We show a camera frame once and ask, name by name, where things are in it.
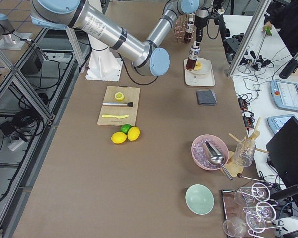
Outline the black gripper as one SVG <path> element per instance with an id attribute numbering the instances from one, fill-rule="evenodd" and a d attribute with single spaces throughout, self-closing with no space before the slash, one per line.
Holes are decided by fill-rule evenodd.
<path id="1" fill-rule="evenodd" d="M 207 26 L 208 16 L 199 17 L 195 16 L 195 27 L 196 27 L 196 45 L 199 46 L 203 38 L 203 28 Z"/>

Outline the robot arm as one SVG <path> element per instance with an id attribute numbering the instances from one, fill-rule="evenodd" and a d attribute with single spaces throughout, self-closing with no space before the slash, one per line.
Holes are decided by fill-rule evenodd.
<path id="1" fill-rule="evenodd" d="M 143 76 L 162 76 L 170 66 L 170 56 L 160 44 L 177 18 L 200 8 L 209 8 L 209 0 L 172 0 L 144 42 L 107 18 L 86 0 L 33 0 L 33 24 L 51 29 L 79 28 L 131 60 L 134 70 Z"/>

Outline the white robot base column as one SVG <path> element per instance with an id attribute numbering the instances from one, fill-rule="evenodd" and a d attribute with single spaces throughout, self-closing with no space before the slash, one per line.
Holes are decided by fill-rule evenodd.
<path id="1" fill-rule="evenodd" d="M 120 79 L 122 60 L 114 57 L 109 47 L 88 35 L 92 48 L 86 80 L 118 82 Z"/>

